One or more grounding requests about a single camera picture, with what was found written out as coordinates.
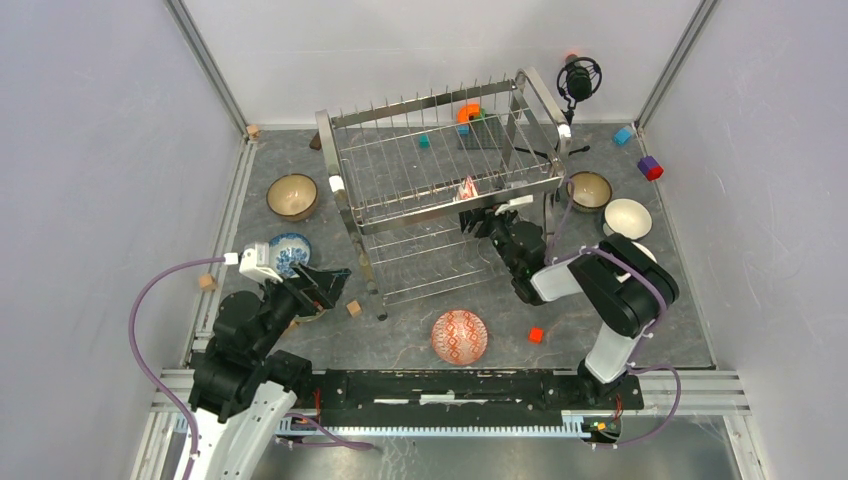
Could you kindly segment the copper bowl with floral motif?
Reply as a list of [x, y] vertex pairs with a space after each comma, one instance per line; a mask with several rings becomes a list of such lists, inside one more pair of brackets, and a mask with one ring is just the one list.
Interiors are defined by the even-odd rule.
[[299, 173], [278, 178], [266, 193], [269, 209], [289, 222], [299, 222], [310, 217], [317, 208], [318, 199], [316, 182], [311, 177]]

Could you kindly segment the dark bowl with lattice band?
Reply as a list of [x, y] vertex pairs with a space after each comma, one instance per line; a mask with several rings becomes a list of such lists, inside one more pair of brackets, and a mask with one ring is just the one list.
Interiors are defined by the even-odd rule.
[[609, 181], [592, 171], [574, 173], [565, 189], [573, 201], [573, 207], [583, 213], [602, 211], [612, 200], [612, 186]]

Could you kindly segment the white bowl with orange rim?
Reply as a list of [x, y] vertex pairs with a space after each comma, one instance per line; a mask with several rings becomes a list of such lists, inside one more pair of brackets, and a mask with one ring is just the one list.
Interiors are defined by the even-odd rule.
[[653, 261], [654, 263], [657, 263], [657, 258], [656, 258], [656, 256], [654, 255], [654, 253], [653, 253], [651, 250], [649, 250], [647, 247], [645, 247], [645, 246], [644, 246], [643, 244], [641, 244], [640, 242], [632, 241], [631, 243], [632, 243], [632, 244], [633, 244], [633, 245], [634, 245], [637, 249], [639, 249], [639, 250], [640, 250], [643, 254], [645, 254], [645, 255], [646, 255], [646, 256], [647, 256], [647, 257], [648, 257], [651, 261]]

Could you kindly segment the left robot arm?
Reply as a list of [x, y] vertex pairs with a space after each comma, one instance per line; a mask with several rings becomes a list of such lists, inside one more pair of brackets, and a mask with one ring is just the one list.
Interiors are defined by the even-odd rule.
[[273, 348], [298, 317], [333, 309], [351, 272], [301, 264], [294, 276], [242, 260], [261, 292], [224, 298], [193, 373], [187, 479], [248, 479], [282, 418], [314, 394], [309, 360]]

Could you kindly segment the white blue floral bowl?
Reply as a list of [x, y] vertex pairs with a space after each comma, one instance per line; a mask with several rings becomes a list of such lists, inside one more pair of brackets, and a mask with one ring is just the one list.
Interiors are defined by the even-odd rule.
[[302, 234], [288, 232], [269, 241], [270, 265], [282, 278], [296, 276], [292, 264], [306, 265], [312, 254], [310, 241]]

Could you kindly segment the red white patterned bowl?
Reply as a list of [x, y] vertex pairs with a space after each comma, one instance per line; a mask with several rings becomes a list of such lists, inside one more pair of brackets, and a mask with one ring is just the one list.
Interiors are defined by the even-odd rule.
[[455, 200], [464, 201], [478, 196], [479, 193], [474, 179], [471, 176], [466, 176], [459, 184]]

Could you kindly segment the blue rimmed small bowl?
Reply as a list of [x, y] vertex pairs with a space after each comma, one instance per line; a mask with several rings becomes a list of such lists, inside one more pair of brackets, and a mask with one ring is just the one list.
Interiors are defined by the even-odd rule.
[[628, 198], [610, 201], [601, 217], [601, 230], [606, 236], [618, 233], [638, 241], [647, 236], [652, 227], [653, 218], [648, 209]]

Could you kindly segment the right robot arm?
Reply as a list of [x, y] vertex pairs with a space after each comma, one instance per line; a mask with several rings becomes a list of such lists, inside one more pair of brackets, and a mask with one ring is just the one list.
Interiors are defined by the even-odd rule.
[[459, 221], [463, 232], [491, 241], [524, 303], [541, 306], [577, 293], [586, 296], [602, 326], [578, 366], [577, 392], [591, 408], [606, 406], [630, 374], [642, 338], [679, 298], [677, 281], [619, 233], [560, 258], [553, 256], [542, 227], [514, 212], [476, 208], [460, 213]]

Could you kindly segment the pink patterned bowl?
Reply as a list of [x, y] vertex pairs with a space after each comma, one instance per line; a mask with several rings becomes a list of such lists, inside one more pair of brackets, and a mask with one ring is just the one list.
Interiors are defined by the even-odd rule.
[[488, 330], [483, 320], [465, 309], [448, 310], [438, 317], [431, 330], [431, 346], [445, 362], [468, 366], [480, 360], [488, 346]]

